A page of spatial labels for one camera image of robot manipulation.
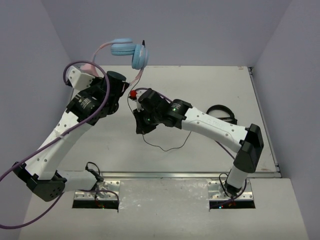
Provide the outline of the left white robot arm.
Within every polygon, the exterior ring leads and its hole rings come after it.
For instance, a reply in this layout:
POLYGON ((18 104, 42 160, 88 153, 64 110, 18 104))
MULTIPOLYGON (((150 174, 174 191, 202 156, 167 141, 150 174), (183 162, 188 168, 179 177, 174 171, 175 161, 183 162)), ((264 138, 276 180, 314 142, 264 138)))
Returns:
POLYGON ((80 137, 99 119, 114 114, 119 99, 129 87, 124 75, 107 71, 110 88, 103 77, 96 77, 72 67, 67 73, 67 84, 77 94, 66 107, 60 121, 43 145, 58 139, 52 146, 31 157, 14 173, 40 199, 50 202, 61 193, 76 190, 95 191, 103 181, 93 169, 62 171, 58 166, 80 137))

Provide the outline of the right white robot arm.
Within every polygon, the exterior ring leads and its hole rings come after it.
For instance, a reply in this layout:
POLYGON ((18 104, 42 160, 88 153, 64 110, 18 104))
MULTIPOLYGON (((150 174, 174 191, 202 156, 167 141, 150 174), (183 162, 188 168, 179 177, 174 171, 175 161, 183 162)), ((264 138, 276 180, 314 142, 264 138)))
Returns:
POLYGON ((151 88, 131 90, 129 99, 136 103, 137 134, 148 134, 163 124, 203 135, 232 150, 236 156, 223 186, 231 196, 241 191, 248 174, 255 173, 264 148, 258 125, 244 127, 223 121, 181 99, 168 101, 151 88))

